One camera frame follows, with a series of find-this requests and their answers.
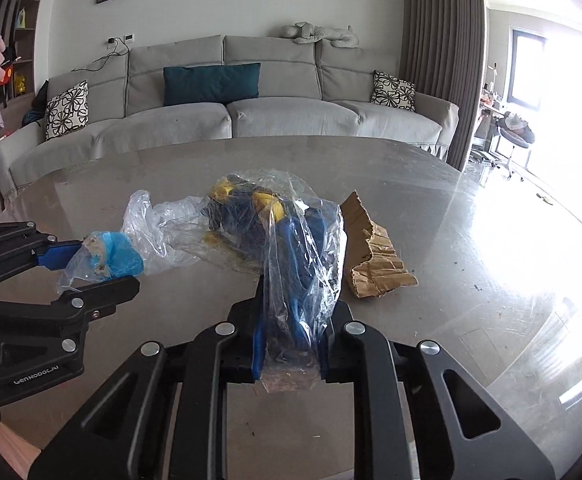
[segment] glossy table surface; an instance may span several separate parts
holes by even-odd
[[[0,221],[34,221],[59,239],[119,230],[131,193],[151,201],[202,196],[227,173],[274,168],[341,203],[356,189],[387,228],[420,285],[382,298],[342,299],[389,339],[434,339],[547,454],[561,476],[582,451],[582,225],[519,180],[470,176],[406,144],[349,137],[197,142],[116,155],[29,186]],[[33,269],[0,299],[48,302],[56,274]],[[91,323],[85,373],[2,408],[3,420],[44,447],[136,348],[193,339],[255,292],[254,277],[206,262],[142,276],[137,298]],[[353,390],[318,384],[267,394],[229,389],[229,477],[319,479],[353,468]]]

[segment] black cable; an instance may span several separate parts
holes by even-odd
[[[129,47],[127,46],[127,44],[122,41],[122,38],[113,38],[113,40],[116,42],[116,46],[113,49],[113,52],[108,53],[106,56],[102,56],[99,59],[96,59],[95,61],[93,61],[91,64],[97,63],[98,61],[102,61],[104,60],[104,63],[102,63],[102,66],[100,68],[96,68],[95,70],[92,68],[75,68],[73,70],[71,70],[71,72],[98,72],[98,70],[102,70],[104,68],[104,66],[107,64],[107,61],[110,59],[110,57],[113,56],[126,56],[130,51],[129,51]],[[125,48],[127,49],[126,52],[117,52],[118,50],[118,40],[120,40],[120,43],[122,43]]]

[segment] teal pillow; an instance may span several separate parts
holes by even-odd
[[[164,106],[187,103],[227,105],[258,96],[260,63],[245,65],[166,66]]]

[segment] pillow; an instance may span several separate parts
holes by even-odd
[[[386,72],[373,72],[373,93],[371,102],[377,105],[415,111],[415,85],[389,75]]]
[[[164,106],[187,103],[228,105],[258,96],[260,63],[212,66],[167,66],[164,73]]]
[[[49,101],[46,140],[61,137],[87,125],[87,94],[87,81],[82,81]]]

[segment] couch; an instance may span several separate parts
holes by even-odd
[[[261,63],[259,97],[163,107],[165,66]],[[458,108],[417,93],[416,112],[369,102],[373,70],[395,73],[395,56],[329,41],[213,36],[135,48],[52,77],[51,99],[80,81],[89,86],[89,124],[45,142],[31,123],[0,142],[0,191],[6,202],[55,170],[110,153],[231,137],[333,135],[382,137],[445,159]]]

